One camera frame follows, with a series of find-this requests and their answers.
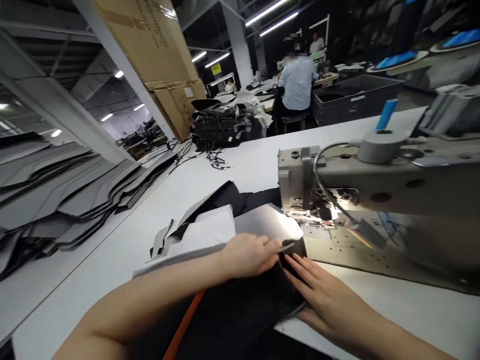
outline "worker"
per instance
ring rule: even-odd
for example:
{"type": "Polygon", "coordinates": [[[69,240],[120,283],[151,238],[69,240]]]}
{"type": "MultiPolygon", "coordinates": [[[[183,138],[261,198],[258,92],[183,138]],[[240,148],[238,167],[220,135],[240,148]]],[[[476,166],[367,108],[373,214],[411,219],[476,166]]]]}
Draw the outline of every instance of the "worker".
{"type": "Polygon", "coordinates": [[[286,55],[277,85],[277,97],[273,103],[274,121],[278,134],[283,133],[283,117],[304,114],[310,107],[312,84],[319,78],[314,62],[307,55],[304,42],[294,40],[286,55]]]}
{"type": "MultiPolygon", "coordinates": [[[[266,272],[279,260],[281,246],[279,239],[243,233],[219,252],[130,280],[87,311],[53,360],[127,359],[126,344],[155,326],[174,303],[230,279],[266,272]]],[[[305,283],[287,271],[286,276],[312,306],[297,317],[338,346],[369,359],[453,359],[380,315],[313,261],[296,254],[285,258],[305,283]]]]}
{"type": "Polygon", "coordinates": [[[226,93],[233,93],[234,91],[237,91],[237,88],[235,87],[235,84],[233,83],[232,78],[229,78],[226,81],[225,92],[226,93]]]}
{"type": "Polygon", "coordinates": [[[325,47],[325,42],[323,37],[319,37],[319,33],[315,31],[313,33],[313,42],[310,44],[310,55],[318,53],[325,47]]]}

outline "industrial sewing machine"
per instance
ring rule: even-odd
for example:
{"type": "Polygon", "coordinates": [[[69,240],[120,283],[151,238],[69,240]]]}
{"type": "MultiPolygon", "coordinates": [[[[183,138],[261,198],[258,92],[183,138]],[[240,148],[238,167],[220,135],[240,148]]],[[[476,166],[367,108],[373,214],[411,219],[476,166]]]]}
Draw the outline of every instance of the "industrial sewing machine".
{"type": "Polygon", "coordinates": [[[308,257],[480,294],[480,139],[363,139],[281,150],[283,212],[308,257]]]}

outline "blue object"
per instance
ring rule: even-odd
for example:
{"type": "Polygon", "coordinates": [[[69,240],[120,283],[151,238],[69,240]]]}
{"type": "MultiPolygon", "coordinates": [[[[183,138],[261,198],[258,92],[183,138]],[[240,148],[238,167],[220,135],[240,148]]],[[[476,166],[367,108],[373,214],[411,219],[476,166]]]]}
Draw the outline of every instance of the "blue object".
{"type": "Polygon", "coordinates": [[[445,41],[440,47],[442,49],[457,48],[480,41],[480,29],[463,31],[445,41]]]}
{"type": "Polygon", "coordinates": [[[386,57],[375,66],[375,70],[388,69],[409,62],[417,57],[417,53],[418,51],[410,50],[400,55],[386,57]]]}
{"type": "Polygon", "coordinates": [[[394,113],[398,102],[398,99],[390,99],[385,101],[385,105],[383,105],[383,110],[381,111],[380,121],[376,125],[375,130],[383,130],[387,127],[390,117],[394,113]]]}

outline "orange trim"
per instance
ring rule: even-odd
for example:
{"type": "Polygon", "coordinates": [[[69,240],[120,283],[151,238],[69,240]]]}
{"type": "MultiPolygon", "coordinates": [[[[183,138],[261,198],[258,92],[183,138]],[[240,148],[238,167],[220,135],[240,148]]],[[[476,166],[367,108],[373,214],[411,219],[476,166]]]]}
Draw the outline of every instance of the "orange trim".
{"type": "Polygon", "coordinates": [[[177,357],[177,352],[179,351],[179,347],[182,342],[182,339],[184,338],[184,335],[187,332],[187,329],[189,328],[190,322],[192,321],[195,311],[197,310],[197,307],[199,306],[200,301],[202,300],[204,295],[205,295],[205,290],[202,290],[194,296],[162,360],[175,360],[175,358],[177,357]]]}

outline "stacked cardboard boxes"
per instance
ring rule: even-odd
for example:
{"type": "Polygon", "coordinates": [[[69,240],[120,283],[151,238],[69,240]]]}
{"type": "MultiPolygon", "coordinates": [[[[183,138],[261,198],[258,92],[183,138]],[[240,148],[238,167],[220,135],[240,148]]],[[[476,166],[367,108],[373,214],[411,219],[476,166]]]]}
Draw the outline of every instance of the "stacked cardboard boxes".
{"type": "Polygon", "coordinates": [[[178,140],[190,134],[191,101],[205,87],[170,0],[94,0],[178,140]]]}

